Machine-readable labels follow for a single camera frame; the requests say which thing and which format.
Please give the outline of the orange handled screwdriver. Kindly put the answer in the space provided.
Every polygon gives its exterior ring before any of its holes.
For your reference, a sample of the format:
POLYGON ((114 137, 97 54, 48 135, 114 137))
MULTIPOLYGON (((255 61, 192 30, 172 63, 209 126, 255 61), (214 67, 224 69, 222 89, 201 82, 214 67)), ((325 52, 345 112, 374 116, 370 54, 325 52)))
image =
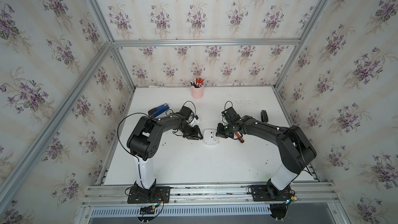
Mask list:
POLYGON ((235 133, 235 136, 236 136, 236 139, 239 140, 240 143, 244 143, 243 136, 239 132, 235 133))

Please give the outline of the white square alarm clock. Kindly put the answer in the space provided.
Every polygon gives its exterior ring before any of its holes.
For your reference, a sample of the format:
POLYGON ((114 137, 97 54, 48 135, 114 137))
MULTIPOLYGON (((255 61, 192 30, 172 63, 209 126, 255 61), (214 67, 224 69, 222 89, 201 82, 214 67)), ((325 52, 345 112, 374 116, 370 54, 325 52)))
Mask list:
POLYGON ((203 142, 205 145, 214 146, 219 143, 216 129, 206 129, 203 133, 203 142))

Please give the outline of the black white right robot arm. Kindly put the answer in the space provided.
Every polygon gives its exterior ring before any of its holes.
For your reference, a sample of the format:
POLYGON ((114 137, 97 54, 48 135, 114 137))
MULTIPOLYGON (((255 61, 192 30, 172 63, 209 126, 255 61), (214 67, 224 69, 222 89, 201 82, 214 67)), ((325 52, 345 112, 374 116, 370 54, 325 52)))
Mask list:
POLYGON ((236 133, 255 136, 277 146, 282 164, 267 182, 274 191, 287 189, 317 157, 315 148, 301 128, 296 125, 278 127, 250 116, 217 125, 216 136, 220 138, 236 139, 236 133))

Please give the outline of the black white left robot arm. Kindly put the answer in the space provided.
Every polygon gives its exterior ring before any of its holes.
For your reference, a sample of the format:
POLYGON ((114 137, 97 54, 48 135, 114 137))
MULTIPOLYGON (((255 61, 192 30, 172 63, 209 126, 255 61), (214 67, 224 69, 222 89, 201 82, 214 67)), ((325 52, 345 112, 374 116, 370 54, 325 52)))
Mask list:
POLYGON ((153 173, 153 160, 160 147, 163 133, 176 130, 182 133, 182 138, 188 140, 202 140, 203 135, 198 125, 190 125, 189 117, 181 114, 161 118, 143 116, 127 140, 127 148, 135 158, 138 172, 136 185, 139 190, 146 193, 153 192, 156 179, 153 173))

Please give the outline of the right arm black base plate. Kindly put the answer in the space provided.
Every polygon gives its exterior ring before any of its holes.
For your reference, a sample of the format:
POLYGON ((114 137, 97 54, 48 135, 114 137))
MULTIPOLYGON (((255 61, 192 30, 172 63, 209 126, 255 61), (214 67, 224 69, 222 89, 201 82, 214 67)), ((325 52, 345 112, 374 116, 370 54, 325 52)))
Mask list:
POLYGON ((272 184, 251 185, 248 193, 255 202, 285 202, 290 203, 295 199, 295 191, 287 186, 284 190, 278 190, 272 184))

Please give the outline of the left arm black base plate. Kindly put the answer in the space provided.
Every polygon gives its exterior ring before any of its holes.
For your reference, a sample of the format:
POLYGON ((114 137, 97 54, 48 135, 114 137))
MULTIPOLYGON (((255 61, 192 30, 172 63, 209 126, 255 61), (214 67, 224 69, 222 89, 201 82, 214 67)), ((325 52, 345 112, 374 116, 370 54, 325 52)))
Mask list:
POLYGON ((152 186, 150 189, 144 189, 136 185, 129 190, 127 203, 169 203, 170 190, 171 187, 152 186))

